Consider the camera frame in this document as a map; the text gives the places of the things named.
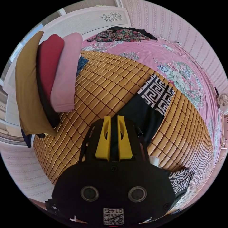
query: floral bedsheet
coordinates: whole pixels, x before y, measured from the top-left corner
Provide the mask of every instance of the floral bedsheet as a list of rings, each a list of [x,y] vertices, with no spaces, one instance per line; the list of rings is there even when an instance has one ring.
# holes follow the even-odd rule
[[[214,165],[220,152],[221,117],[215,88],[203,68],[178,44],[159,38],[141,42],[100,43],[86,40],[82,50],[105,52],[142,63],[163,75],[180,90],[200,113],[208,128],[214,148]]]

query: yellow bracket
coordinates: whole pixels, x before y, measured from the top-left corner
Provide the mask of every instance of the yellow bracket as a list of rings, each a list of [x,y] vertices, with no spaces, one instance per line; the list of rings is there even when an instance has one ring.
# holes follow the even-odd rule
[[[119,161],[131,159],[133,154],[123,116],[117,116]]]
[[[100,134],[100,139],[97,145],[95,157],[97,159],[110,159],[110,144],[111,144],[111,116],[105,116]]]

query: white fan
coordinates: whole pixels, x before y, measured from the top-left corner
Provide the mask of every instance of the white fan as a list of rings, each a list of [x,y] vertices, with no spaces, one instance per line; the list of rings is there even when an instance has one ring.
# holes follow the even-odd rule
[[[220,110],[223,115],[228,114],[228,95],[226,93],[222,93],[218,97],[218,104],[220,105]]]

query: label sticker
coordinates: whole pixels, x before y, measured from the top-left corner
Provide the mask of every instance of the label sticker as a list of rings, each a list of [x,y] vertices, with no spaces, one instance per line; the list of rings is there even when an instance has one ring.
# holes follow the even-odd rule
[[[124,225],[124,209],[104,208],[103,218],[104,225]]]

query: pink cloth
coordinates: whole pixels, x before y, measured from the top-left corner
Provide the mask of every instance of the pink cloth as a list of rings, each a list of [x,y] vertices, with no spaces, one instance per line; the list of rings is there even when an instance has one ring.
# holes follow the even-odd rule
[[[82,36],[79,33],[72,33],[63,40],[65,45],[51,91],[51,105],[56,112],[69,112],[74,109],[75,81]]]
[[[214,165],[220,152],[221,117],[217,108],[215,88],[203,68],[179,45],[159,38],[141,42],[114,41],[82,43],[82,50],[105,52],[142,63],[180,90],[203,118],[214,148]]]

